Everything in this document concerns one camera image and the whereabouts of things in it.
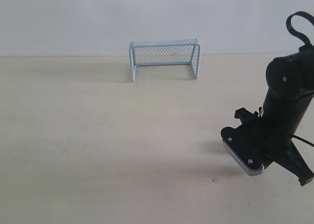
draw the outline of goal post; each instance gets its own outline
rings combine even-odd
[[[139,66],[190,65],[198,79],[201,44],[198,39],[130,42],[129,55],[133,82]]]

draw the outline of white backdrop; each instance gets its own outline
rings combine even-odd
[[[0,56],[128,55],[132,40],[193,38],[203,54],[293,52],[302,43],[285,22],[299,10],[314,14],[313,0],[0,0]]]

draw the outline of black strap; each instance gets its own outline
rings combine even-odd
[[[292,19],[293,16],[303,17],[306,20],[308,20],[313,26],[314,26],[314,17],[311,14],[307,13],[307,12],[299,11],[299,12],[296,12],[296,13],[288,16],[287,21],[286,21],[286,26],[287,26],[288,32],[291,35],[293,35],[293,36],[297,37],[298,39],[300,39],[306,46],[311,46],[311,42],[310,42],[309,38],[305,34],[296,31],[292,27],[291,19]]]

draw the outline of table surface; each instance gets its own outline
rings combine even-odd
[[[128,57],[0,58],[4,224],[313,222],[314,182],[272,164],[247,176],[220,130],[262,106],[277,55],[207,55],[151,66]],[[297,135],[314,141],[314,107]],[[314,149],[294,140],[310,168]]]

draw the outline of black robotic arm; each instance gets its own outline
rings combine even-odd
[[[289,33],[304,42],[299,52],[277,57],[266,68],[268,91],[259,112],[245,108],[235,111],[240,119],[237,128],[221,130],[223,144],[248,175],[261,174],[275,162],[299,178],[301,186],[314,178],[314,173],[303,160],[292,142],[294,135],[314,97],[314,47],[308,37],[291,25],[293,16],[301,16],[314,25],[314,17],[296,12],[287,18]]]

